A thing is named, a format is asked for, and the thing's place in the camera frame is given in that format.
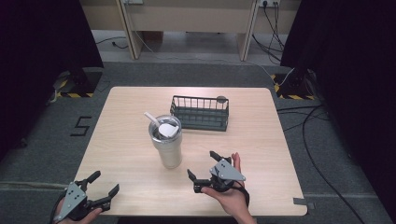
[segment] cup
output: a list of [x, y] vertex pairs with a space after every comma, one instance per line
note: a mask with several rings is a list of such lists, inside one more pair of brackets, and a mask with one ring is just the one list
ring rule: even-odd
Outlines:
[[157, 148], [163, 166], [168, 169], [176, 168], [181, 164], [181, 122], [178, 118], [171, 115], [162, 115], [156, 119], [160, 124], [168, 123], [175, 127], [178, 126], [177, 133], [170, 138], [160, 135], [154, 122], [151, 122], [148, 126], [151, 142]]

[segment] table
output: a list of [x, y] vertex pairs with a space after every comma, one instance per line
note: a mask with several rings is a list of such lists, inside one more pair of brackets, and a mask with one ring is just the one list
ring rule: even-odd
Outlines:
[[248, 56], [258, 0], [144, 0], [142, 5], [123, 2], [117, 0], [134, 59], [139, 58], [143, 47], [140, 31], [235, 33], [240, 60]]
[[[183, 130], [182, 163], [168, 170], [149, 139], [148, 111], [169, 114], [173, 95], [229, 99], [226, 132]], [[293, 203], [303, 193], [291, 160], [271, 92], [264, 88], [115, 87], [106, 100], [76, 179], [100, 170], [88, 186], [91, 200], [106, 196], [116, 184], [120, 192], [106, 215], [228, 216], [219, 203], [196, 194], [187, 169], [209, 178], [221, 156], [238, 152], [250, 193], [249, 211], [261, 216], [303, 216], [306, 206]]]

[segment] gray carpet floor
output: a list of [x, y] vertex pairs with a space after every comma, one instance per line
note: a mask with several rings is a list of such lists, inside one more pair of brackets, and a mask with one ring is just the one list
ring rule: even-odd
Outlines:
[[[270, 74], [288, 71], [276, 66], [266, 68]], [[61, 192], [59, 187], [74, 180], [106, 97], [114, 86], [260, 87], [271, 90], [277, 109], [321, 104], [318, 99], [278, 99], [271, 78], [255, 65], [105, 63], [92, 98], [58, 98], [36, 121], [27, 136], [27, 147], [9, 151], [1, 161], [0, 223], [48, 222], [51, 208]], [[301, 124], [310, 110], [279, 113], [279, 118], [304, 196], [314, 206], [303, 217], [258, 217], [259, 223], [360, 223], [318, 174], [307, 155]], [[315, 115], [306, 123], [305, 138], [319, 170], [365, 223], [392, 223], [361, 168], [348, 157], [326, 109], [322, 107]], [[92, 117], [80, 123], [90, 126], [87, 134], [70, 136], [81, 132], [75, 129], [81, 116]], [[165, 220], [133, 217], [128, 222], [165, 223]], [[117, 222], [117, 217], [100, 216], [94, 223]], [[173, 218], [170, 222], [198, 223], [183, 218]], [[224, 223], [224, 220], [202, 219], [199, 223], [215, 222]]]

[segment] basket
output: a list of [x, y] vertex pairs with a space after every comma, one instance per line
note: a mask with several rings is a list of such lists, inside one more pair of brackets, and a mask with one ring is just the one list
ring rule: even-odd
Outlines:
[[174, 95], [170, 109], [183, 129], [227, 130], [229, 101], [224, 96], [204, 98]]

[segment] mechanical hand device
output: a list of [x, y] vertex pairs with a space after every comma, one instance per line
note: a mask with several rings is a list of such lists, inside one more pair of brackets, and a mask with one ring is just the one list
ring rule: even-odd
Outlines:
[[[210, 157], [215, 159], [218, 163], [210, 168], [210, 174], [212, 177], [210, 179], [197, 179], [195, 174], [187, 170], [189, 179], [193, 183], [193, 189], [195, 193], [202, 193], [202, 187], [209, 187], [215, 189], [218, 192], [224, 192], [229, 189], [237, 189], [245, 195], [247, 206], [249, 204], [249, 194], [248, 191], [240, 184], [238, 181], [245, 181], [246, 178], [239, 173], [232, 165], [231, 157], [224, 158], [221, 157], [214, 151], [210, 151]], [[240, 187], [235, 187], [234, 183], [239, 184]]]
[[[86, 194], [88, 183], [91, 184], [99, 176], [100, 171], [96, 171], [87, 179], [71, 182], [60, 195], [58, 202], [54, 205], [49, 223], [58, 223], [67, 217], [74, 221], [79, 221], [96, 208], [102, 208], [102, 212], [110, 210], [111, 199], [119, 192], [120, 185], [114, 187], [114, 189], [108, 193], [107, 197], [96, 201], [88, 200]], [[64, 204], [61, 213], [57, 217], [54, 217], [58, 203], [63, 197]]]

